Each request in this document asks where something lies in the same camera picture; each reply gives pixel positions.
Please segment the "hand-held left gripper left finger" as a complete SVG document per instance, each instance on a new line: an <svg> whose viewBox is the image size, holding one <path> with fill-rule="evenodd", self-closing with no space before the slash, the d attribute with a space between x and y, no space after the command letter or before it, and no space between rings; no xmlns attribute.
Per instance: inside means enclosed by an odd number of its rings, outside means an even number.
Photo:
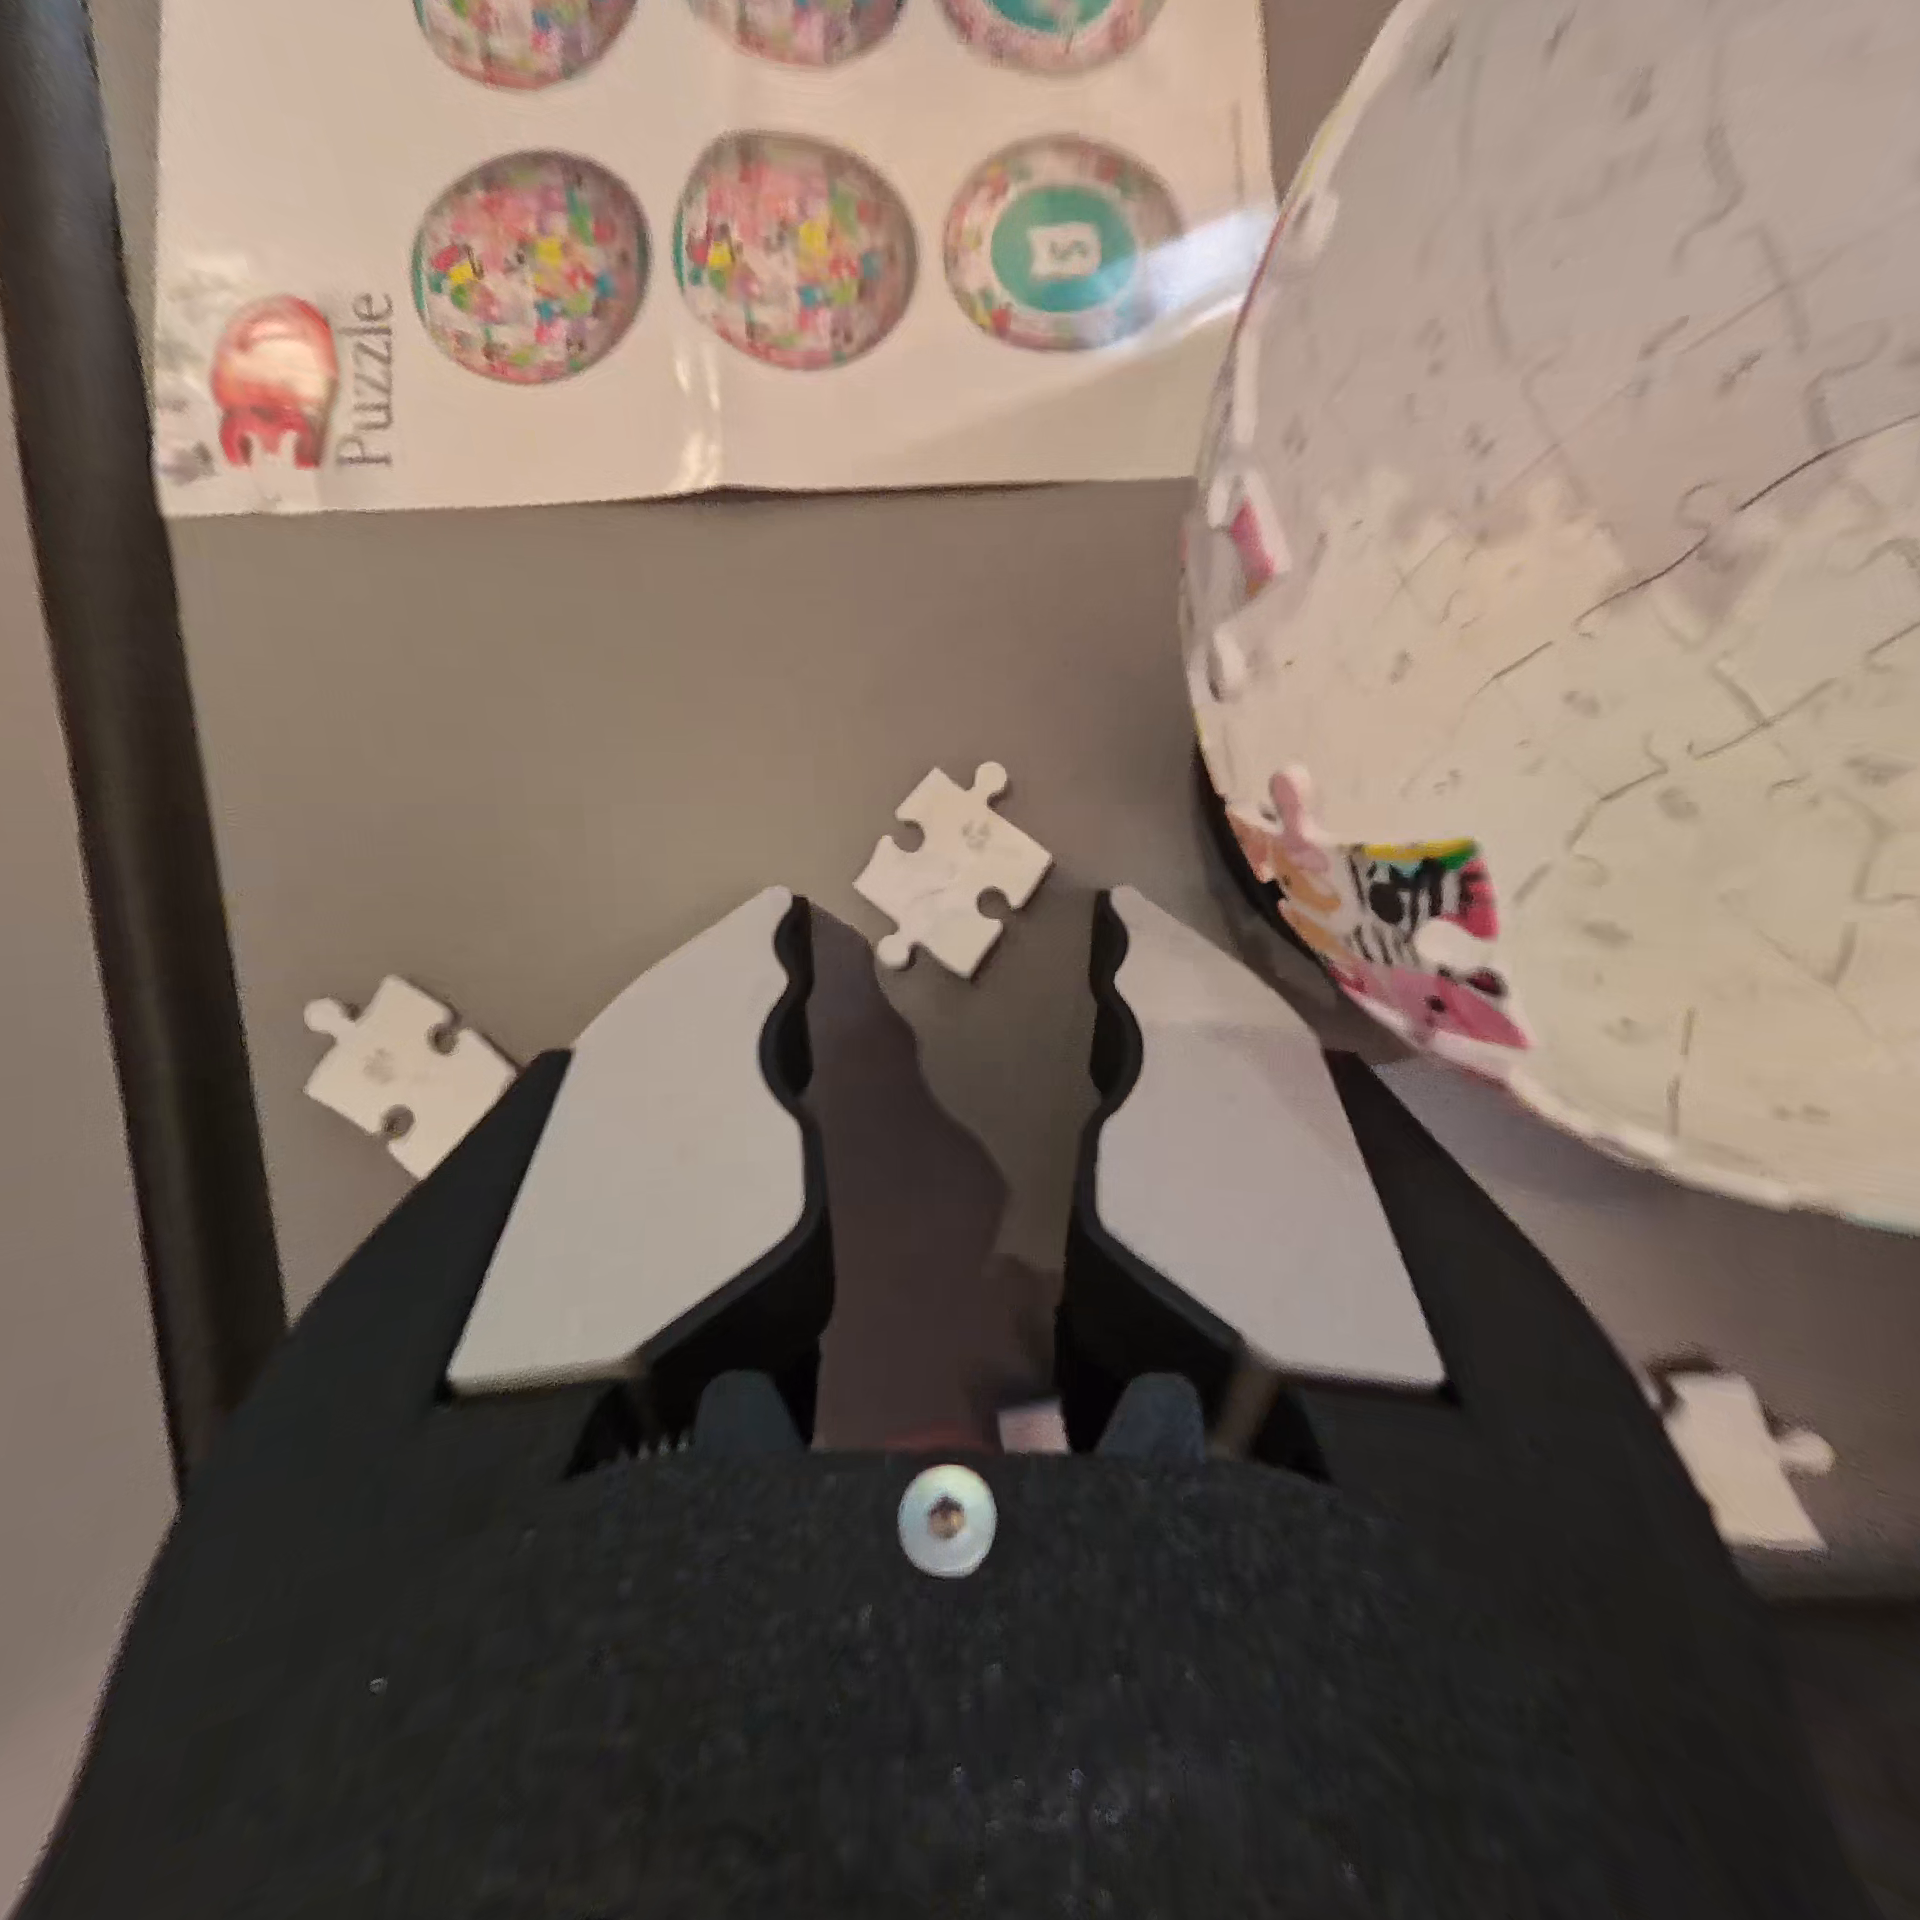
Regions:
<svg viewBox="0 0 1920 1920"><path fill-rule="evenodd" d="M773 885L583 1025L455 1344L457 1399L611 1379L696 1399L693 1344L720 1326L758 1354L717 1371L777 1371L820 1342L808 990L808 905Z"/></svg>

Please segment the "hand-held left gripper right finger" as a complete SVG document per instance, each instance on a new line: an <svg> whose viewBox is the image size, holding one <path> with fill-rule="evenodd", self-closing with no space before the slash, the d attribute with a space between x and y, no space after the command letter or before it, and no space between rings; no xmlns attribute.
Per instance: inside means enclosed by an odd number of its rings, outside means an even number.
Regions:
<svg viewBox="0 0 1920 1920"><path fill-rule="evenodd" d="M1177 1371L1441 1387L1436 1340L1328 1057L1239 959L1128 885L1096 897L1096 1008L1069 1215L1069 1348Z"/></svg>

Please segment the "colourful puzzle ball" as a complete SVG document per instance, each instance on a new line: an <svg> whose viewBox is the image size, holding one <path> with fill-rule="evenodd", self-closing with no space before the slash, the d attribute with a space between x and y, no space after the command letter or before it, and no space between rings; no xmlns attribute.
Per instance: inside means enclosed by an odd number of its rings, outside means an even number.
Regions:
<svg viewBox="0 0 1920 1920"><path fill-rule="evenodd" d="M1398 4L1210 398L1226 855L1406 1056L1918 1230L1918 4Z"/></svg>

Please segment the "white puzzle piece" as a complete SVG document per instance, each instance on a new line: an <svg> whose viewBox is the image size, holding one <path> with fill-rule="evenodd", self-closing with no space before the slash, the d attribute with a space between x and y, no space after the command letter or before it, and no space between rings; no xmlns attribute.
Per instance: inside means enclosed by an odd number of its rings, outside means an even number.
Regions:
<svg viewBox="0 0 1920 1920"><path fill-rule="evenodd" d="M960 788L934 766L898 802L896 818L915 826L915 849L881 835L869 866L854 876L854 896L891 922L874 945L874 964L889 973L929 957L941 971L972 981L999 945L1001 922L978 900L995 896L1021 912L1052 871L1052 851L1021 826L999 817L1008 772L983 762L972 782Z"/></svg>
<svg viewBox="0 0 1920 1920"><path fill-rule="evenodd" d="M1829 1476L1835 1450L1815 1431L1777 1425L1737 1371L1677 1365L1645 1375L1669 1448L1731 1549L1826 1554L1799 1480Z"/></svg>
<svg viewBox="0 0 1920 1920"><path fill-rule="evenodd" d="M302 1007L327 1052L302 1095L426 1179L516 1083L516 1061L426 990L385 973L365 1001Z"/></svg>

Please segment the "puzzle instruction sheet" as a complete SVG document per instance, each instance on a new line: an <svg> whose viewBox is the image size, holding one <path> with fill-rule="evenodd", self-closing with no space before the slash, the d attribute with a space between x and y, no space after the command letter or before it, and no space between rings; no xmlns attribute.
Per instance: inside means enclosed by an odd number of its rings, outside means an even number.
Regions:
<svg viewBox="0 0 1920 1920"><path fill-rule="evenodd" d="M1186 476L1261 4L162 4L170 518Z"/></svg>

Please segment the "black table divider strip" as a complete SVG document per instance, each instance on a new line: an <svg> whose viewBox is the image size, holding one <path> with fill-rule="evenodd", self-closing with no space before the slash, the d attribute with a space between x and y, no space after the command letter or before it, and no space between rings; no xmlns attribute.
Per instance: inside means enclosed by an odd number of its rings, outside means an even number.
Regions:
<svg viewBox="0 0 1920 1920"><path fill-rule="evenodd" d="M6 378L180 1483L286 1330L85 4L4 4Z"/></svg>

